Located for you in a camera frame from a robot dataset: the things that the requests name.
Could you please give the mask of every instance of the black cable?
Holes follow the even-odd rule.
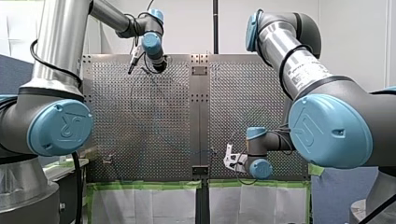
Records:
[[[380,214],[382,211],[384,211],[387,207],[389,207],[391,204],[396,202],[396,194],[387,199],[384,203],[379,205],[370,215],[365,217],[359,224],[366,224],[369,221],[371,221],[373,218],[375,218],[378,214]]]
[[[238,172],[236,171],[236,166],[237,166],[237,165],[240,165],[240,164],[239,164],[239,160],[241,159],[242,154],[244,154],[246,151],[247,151],[247,149],[244,148],[244,150],[242,150],[242,152],[239,154],[238,160],[236,160],[236,165],[235,165],[235,169],[234,169],[234,171],[235,171],[235,176],[236,176],[236,179],[237,179],[241,184],[243,184],[243,185],[253,185],[253,184],[256,183],[259,179],[255,179],[255,180],[253,180],[253,181],[250,182],[250,183],[244,182],[244,181],[242,181],[242,180],[239,178]]]
[[[154,0],[151,0],[151,1],[149,2],[147,11],[149,11],[149,8],[151,7],[151,5],[152,5],[153,2],[154,2]]]
[[[233,142],[233,138],[235,137],[235,134],[236,134],[236,133],[241,133],[241,132],[233,132],[233,133],[231,134],[229,140],[228,140],[228,143],[229,143],[229,144],[231,144],[231,143]],[[241,184],[243,184],[243,185],[253,185],[254,183],[256,183],[256,182],[258,181],[258,179],[255,179],[253,182],[250,182],[250,183],[244,182],[244,181],[242,181],[242,180],[239,178],[239,174],[238,174],[238,172],[236,171],[236,166],[237,166],[237,165],[241,165],[241,163],[239,163],[239,160],[241,159],[242,154],[244,154],[244,153],[246,152],[246,150],[247,150],[247,149],[244,148],[244,150],[242,150],[242,152],[239,154],[239,157],[238,157],[238,159],[236,160],[236,164],[235,164],[235,169],[234,169],[234,171],[235,171],[236,179],[239,181],[239,183],[241,183]]]
[[[163,22],[162,22],[160,19],[158,19],[157,17],[151,15],[151,14],[148,13],[148,12],[141,12],[141,13],[137,16],[137,18],[140,18],[142,15],[150,16],[152,19],[154,19],[154,20],[158,23],[158,25],[161,27],[161,30],[162,30],[162,34],[161,34],[161,35],[164,34]]]
[[[152,71],[152,70],[149,68],[148,62],[147,62],[147,60],[146,60],[147,54],[146,54],[146,52],[144,52],[143,54],[144,54],[144,58],[143,58],[143,59],[144,59],[144,61],[145,61],[146,69],[147,69],[150,73],[152,73],[152,74],[160,74],[161,72]]]
[[[82,216],[82,177],[81,177],[81,167],[79,166],[78,154],[77,152],[72,153],[73,162],[76,170],[76,180],[77,180],[77,212],[76,212],[76,224],[81,223]]]
[[[78,87],[80,88],[81,85],[82,85],[82,81],[81,81],[81,79],[79,78],[79,76],[77,76],[76,74],[70,72],[69,70],[62,69],[62,68],[57,67],[57,66],[55,66],[55,65],[53,65],[53,64],[51,64],[51,63],[46,63],[46,62],[44,62],[42,59],[40,59],[40,58],[35,54],[35,45],[37,44],[37,41],[38,41],[38,40],[33,41],[32,44],[30,45],[30,53],[32,54],[33,58],[34,58],[36,61],[38,61],[39,63],[41,63],[41,64],[47,66],[47,67],[50,68],[50,69],[53,69],[53,70],[57,70],[57,71],[66,73],[66,74],[69,75],[70,77],[73,77],[73,78],[76,80],[76,82],[78,83]]]
[[[137,22],[136,17],[134,15],[129,14],[129,13],[125,13],[124,15],[131,17],[132,20],[134,21],[133,27],[134,27],[134,33],[136,34],[136,36],[133,39],[132,47],[131,47],[131,50],[129,51],[129,54],[131,54],[132,51],[134,50],[134,47],[137,47],[139,45],[139,36],[138,35],[140,34],[140,30],[142,29],[142,27]]]
[[[279,83],[280,83],[280,87],[282,88],[282,91],[288,96],[289,99],[291,99],[293,101],[293,99],[291,98],[291,95],[289,94],[288,90],[286,89],[285,86],[285,82],[283,80],[283,70],[285,68],[286,62],[288,61],[288,58],[297,50],[299,49],[306,49],[309,50],[312,53],[312,49],[309,45],[306,44],[301,44],[297,47],[295,47],[294,49],[289,50],[289,52],[285,55],[285,57],[283,58],[282,62],[280,63],[279,66]]]

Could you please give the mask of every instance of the white label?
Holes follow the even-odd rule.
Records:
[[[304,57],[301,62],[293,66],[288,72],[291,82],[298,91],[314,81],[330,77],[331,75],[329,70],[313,56]]]

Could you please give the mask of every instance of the pegboard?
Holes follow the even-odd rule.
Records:
[[[129,55],[86,57],[97,148],[88,180],[190,180],[187,61],[172,57],[159,75],[142,70],[141,60],[128,75]]]
[[[243,150],[246,127],[276,128],[283,94],[276,73],[255,55],[209,55],[202,63],[195,57],[170,55],[160,75],[147,74],[141,60],[128,75],[130,55],[84,56],[96,145],[89,182],[191,180],[196,164],[210,164],[210,178],[235,178],[222,162],[228,139],[235,132],[233,149]],[[206,74],[194,74],[204,69],[197,63]],[[269,161],[273,179],[307,177],[295,152],[269,152]]]
[[[209,145],[210,178],[235,178],[223,158],[227,142],[233,137],[233,153],[246,148],[246,129],[264,126],[268,130],[282,124],[284,94],[271,67],[256,55],[211,55]],[[306,180],[306,161],[297,153],[270,151],[268,161],[276,180]]]

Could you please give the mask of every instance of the black pole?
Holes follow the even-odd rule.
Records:
[[[219,0],[213,0],[213,37],[214,54],[219,54]]]

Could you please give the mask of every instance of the blue joint cap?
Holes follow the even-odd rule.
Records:
[[[267,179],[273,172],[271,163],[265,159],[257,159],[250,164],[249,173],[256,179]]]
[[[61,100],[42,109],[27,132],[29,148],[39,156],[63,156],[78,150],[93,126],[87,106],[76,100]]]
[[[247,128],[247,140],[258,138],[265,135],[267,130],[264,127],[248,127]]]
[[[247,51],[256,51],[256,37],[257,37],[257,22],[256,13],[251,15],[247,22],[246,48]]]
[[[385,91],[396,91],[396,86],[387,87],[385,88]]]
[[[290,138],[308,161],[323,167],[362,166],[373,151],[363,117],[351,105],[326,94],[309,94],[293,104]]]
[[[142,46],[147,55],[155,55],[160,52],[161,48],[161,39],[154,32],[148,32],[143,35]]]
[[[163,13],[159,9],[151,8],[148,13],[158,18],[163,23]]]

